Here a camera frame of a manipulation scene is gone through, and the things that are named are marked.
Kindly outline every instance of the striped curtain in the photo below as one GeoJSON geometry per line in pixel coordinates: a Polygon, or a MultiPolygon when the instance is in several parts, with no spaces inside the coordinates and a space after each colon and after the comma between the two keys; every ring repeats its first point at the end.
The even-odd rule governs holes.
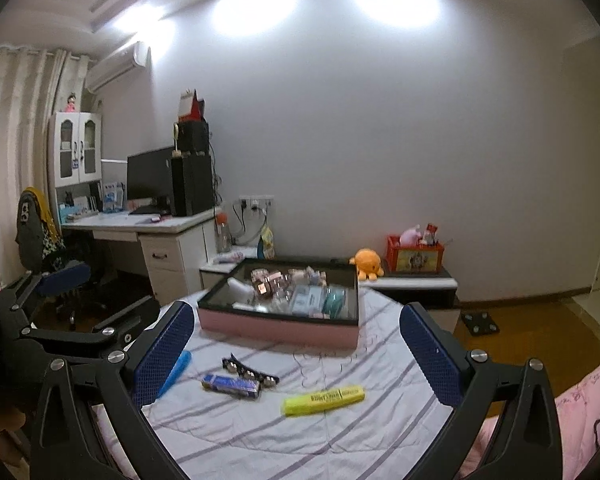
{"type": "Polygon", "coordinates": [[[20,193],[34,186],[49,194],[47,134],[51,115],[71,92],[80,101],[89,58],[65,50],[0,47],[0,275],[10,282],[23,271],[16,216],[20,193]]]}

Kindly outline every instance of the orange plush toy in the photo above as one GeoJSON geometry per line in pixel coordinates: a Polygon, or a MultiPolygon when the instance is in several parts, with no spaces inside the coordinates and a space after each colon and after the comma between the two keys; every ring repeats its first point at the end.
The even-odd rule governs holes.
{"type": "Polygon", "coordinates": [[[360,249],[356,255],[349,260],[350,264],[355,264],[358,268],[358,279],[370,279],[372,282],[378,279],[378,276],[384,276],[384,270],[380,265],[380,256],[371,249],[360,249]]]}

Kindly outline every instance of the black speaker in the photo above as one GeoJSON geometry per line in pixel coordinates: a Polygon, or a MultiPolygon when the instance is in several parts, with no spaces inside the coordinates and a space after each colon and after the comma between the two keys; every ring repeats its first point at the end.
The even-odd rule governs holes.
{"type": "Polygon", "coordinates": [[[209,155],[174,156],[171,159],[173,216],[193,216],[214,206],[214,186],[209,155]]]}
{"type": "Polygon", "coordinates": [[[191,155],[209,154],[209,124],[206,121],[178,123],[178,149],[191,155]]]}

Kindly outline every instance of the hair clip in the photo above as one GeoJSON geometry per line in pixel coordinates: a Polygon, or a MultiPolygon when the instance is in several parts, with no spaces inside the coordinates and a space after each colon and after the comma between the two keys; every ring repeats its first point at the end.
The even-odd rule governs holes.
{"type": "Polygon", "coordinates": [[[227,370],[230,374],[238,374],[242,378],[258,381],[266,388],[272,388],[280,382],[279,377],[264,374],[243,365],[233,354],[231,354],[230,358],[222,358],[222,368],[227,370]]]}

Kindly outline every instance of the pink bedding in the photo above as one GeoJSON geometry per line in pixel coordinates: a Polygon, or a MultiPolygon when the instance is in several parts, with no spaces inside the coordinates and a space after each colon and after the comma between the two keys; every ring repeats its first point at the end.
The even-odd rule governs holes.
{"type": "MultiPolygon", "coordinates": [[[[557,397],[555,405],[562,437],[562,478],[573,480],[589,463],[600,444],[600,366],[557,397]]],[[[461,478],[477,468],[497,420],[497,417],[492,417],[484,421],[460,469],[461,478]]]]}

